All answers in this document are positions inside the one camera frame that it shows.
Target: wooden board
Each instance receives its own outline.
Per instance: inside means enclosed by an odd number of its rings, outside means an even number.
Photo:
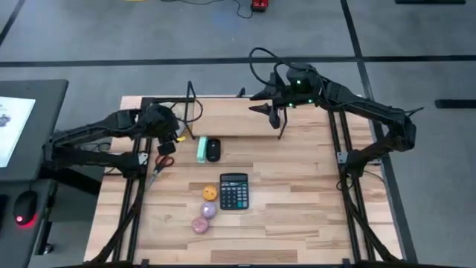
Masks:
[[[203,115],[193,124],[196,136],[277,137],[280,133],[271,127],[268,116],[249,109],[264,104],[264,101],[246,98],[200,98],[199,101],[203,105]],[[200,109],[200,105],[195,105],[194,118]]]
[[[122,107],[138,99],[123,99]],[[312,106],[289,111],[281,141],[221,138],[217,163],[196,163],[197,140],[177,144],[175,164],[145,196],[135,263],[143,258],[151,264],[339,264],[342,258],[352,259],[342,196],[335,188],[338,171],[327,112]],[[367,120],[348,115],[348,122],[354,147],[372,142]],[[113,141],[114,150],[128,147],[132,142]],[[366,170],[380,175],[377,167]],[[219,175],[227,172],[248,173],[250,208],[219,211],[206,234],[194,234],[190,222],[199,216],[203,187],[217,185]],[[125,184],[120,177],[105,177],[85,260],[93,258],[115,230]],[[368,173],[361,184],[370,225],[401,257],[385,186]]]

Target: floor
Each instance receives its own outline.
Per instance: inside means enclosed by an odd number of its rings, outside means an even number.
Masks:
[[[240,1],[247,16],[250,0]],[[242,19],[231,0],[3,0],[0,80],[68,79],[57,123],[66,129],[115,111],[122,95],[183,95],[189,80],[201,95],[236,94],[243,86],[258,92],[262,86],[245,64],[255,46],[309,57],[322,75],[356,94],[425,107],[413,117],[415,149],[391,154],[416,254],[420,263],[474,267],[476,111],[433,103],[476,98],[476,56],[453,57],[476,54],[476,1],[467,2],[274,0],[265,13]],[[265,76],[270,65],[257,64],[257,71]],[[361,83],[366,74],[370,86]],[[99,178],[102,170],[86,172]],[[94,206],[93,197],[61,187],[52,215],[56,251],[33,257],[30,267],[79,264]]]

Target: wooden table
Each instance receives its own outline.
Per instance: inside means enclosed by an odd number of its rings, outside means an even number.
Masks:
[[[140,102],[138,96],[124,97],[121,108],[135,108]],[[135,263],[143,258],[151,264],[339,264],[342,258],[352,259],[342,195],[335,188],[338,171],[327,112],[300,106],[288,114],[280,141],[221,138],[217,163],[197,164],[198,139],[177,144],[175,164],[162,171],[145,196]],[[347,120],[356,149],[372,142],[367,120],[351,114]],[[129,139],[112,142],[114,152],[131,149]],[[366,170],[380,175],[378,167]],[[190,222],[199,216],[203,187],[217,185],[219,175],[228,172],[248,173],[250,208],[219,211],[206,234],[193,233]],[[104,177],[85,260],[114,232],[125,184],[121,176]],[[401,257],[383,182],[365,173],[361,186],[371,227]],[[359,241],[364,252],[363,239]]]

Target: black computer mouse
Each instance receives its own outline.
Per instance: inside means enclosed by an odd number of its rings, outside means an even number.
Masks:
[[[207,142],[207,160],[210,162],[217,162],[220,160],[220,155],[222,151],[221,142],[217,138],[211,138]]]
[[[25,191],[15,200],[13,207],[13,217],[18,225],[29,223],[36,212],[38,194],[35,191]]]

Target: white paper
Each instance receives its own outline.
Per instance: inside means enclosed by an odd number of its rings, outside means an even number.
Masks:
[[[0,97],[0,168],[7,167],[34,104],[31,99]]]

